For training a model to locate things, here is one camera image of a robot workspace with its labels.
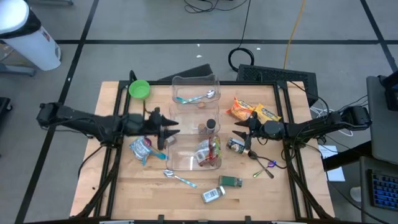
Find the small green box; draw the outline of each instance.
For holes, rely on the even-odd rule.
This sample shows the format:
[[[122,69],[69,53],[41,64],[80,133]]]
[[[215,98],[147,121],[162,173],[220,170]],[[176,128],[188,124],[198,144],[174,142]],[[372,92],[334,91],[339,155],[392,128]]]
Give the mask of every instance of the small green box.
[[[220,185],[220,186],[242,187],[243,179],[242,178],[238,178],[238,177],[220,176],[218,178],[218,185]]]

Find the clear plastic bin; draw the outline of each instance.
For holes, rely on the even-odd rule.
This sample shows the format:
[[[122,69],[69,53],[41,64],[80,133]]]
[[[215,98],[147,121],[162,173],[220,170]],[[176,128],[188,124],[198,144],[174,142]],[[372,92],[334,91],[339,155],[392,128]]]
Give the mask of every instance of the clear plastic bin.
[[[220,109],[218,105],[206,106],[204,108],[197,108],[196,105],[192,104],[178,104],[173,103],[169,107],[170,119],[178,122],[179,124],[173,126],[174,129],[179,129],[180,132],[177,135],[186,134],[201,134],[199,132],[199,124],[206,125],[209,119],[216,121],[216,126],[212,133],[218,133],[220,130],[220,124],[218,121],[218,113]]]
[[[166,146],[167,160],[166,167],[170,170],[176,171],[190,171],[190,170],[214,170],[221,167],[221,153],[213,164],[200,165],[197,154],[198,145],[204,140],[207,140],[216,135],[177,135],[176,142]]]
[[[198,107],[205,107],[209,105],[217,105],[221,96],[220,81],[216,75],[208,75],[205,77],[191,77],[183,78],[176,76],[172,80],[173,100],[178,104],[183,104],[183,100],[189,101],[195,97],[197,100],[189,101],[184,105],[197,105]],[[206,94],[213,91],[214,94],[208,97]]]

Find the green bowl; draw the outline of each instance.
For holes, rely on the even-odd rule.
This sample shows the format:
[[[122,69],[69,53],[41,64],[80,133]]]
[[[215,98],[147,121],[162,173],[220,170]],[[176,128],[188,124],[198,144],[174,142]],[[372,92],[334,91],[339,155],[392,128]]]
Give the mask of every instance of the green bowl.
[[[145,80],[136,80],[130,85],[129,93],[136,99],[144,100],[149,96],[150,85]]]

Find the orange snack bag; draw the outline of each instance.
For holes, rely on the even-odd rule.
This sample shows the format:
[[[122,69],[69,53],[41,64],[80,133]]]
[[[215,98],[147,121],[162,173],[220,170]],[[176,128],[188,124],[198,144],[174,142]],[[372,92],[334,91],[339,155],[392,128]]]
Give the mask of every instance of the orange snack bag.
[[[236,97],[234,97],[235,101],[234,104],[232,105],[231,109],[226,111],[228,114],[231,114],[235,116],[236,118],[240,119],[241,121],[244,121],[248,119],[251,115],[251,113],[254,110],[254,107],[250,106],[249,104],[238,100]]]

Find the white cable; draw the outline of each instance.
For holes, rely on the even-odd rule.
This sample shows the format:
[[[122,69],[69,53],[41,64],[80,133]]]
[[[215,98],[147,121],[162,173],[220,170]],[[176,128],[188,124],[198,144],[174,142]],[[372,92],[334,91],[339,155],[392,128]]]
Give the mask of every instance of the white cable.
[[[322,116],[323,116],[322,113],[327,113],[327,112],[328,112],[327,109],[320,109],[320,108],[316,108],[316,107],[314,107],[314,106],[310,107],[310,110],[311,110],[312,112],[314,112],[314,113],[317,114],[317,118],[322,117]],[[344,134],[345,136],[348,136],[348,137],[353,137],[353,136],[354,136],[354,133],[353,133],[352,131],[350,131],[350,130],[348,130],[348,131],[349,131],[349,134],[345,133],[345,132],[342,131],[342,130],[339,130],[339,132],[340,132],[341,134]]]

